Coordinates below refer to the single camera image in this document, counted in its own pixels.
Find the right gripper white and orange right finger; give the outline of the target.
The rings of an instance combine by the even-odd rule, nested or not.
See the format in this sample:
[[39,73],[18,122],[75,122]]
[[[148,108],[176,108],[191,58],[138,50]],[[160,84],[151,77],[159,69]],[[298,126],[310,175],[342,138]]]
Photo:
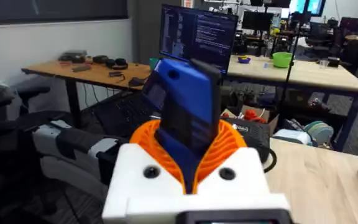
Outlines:
[[220,120],[215,137],[195,172],[198,195],[265,195],[269,187],[259,152],[249,147],[232,124]]

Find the right gripper white and orange left finger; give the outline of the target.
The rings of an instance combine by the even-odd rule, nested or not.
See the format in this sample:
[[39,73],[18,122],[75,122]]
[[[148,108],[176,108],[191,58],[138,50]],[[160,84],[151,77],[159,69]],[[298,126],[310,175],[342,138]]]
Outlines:
[[169,210],[185,192],[182,171],[157,142],[160,121],[141,125],[119,148],[104,204],[104,223],[175,223]]

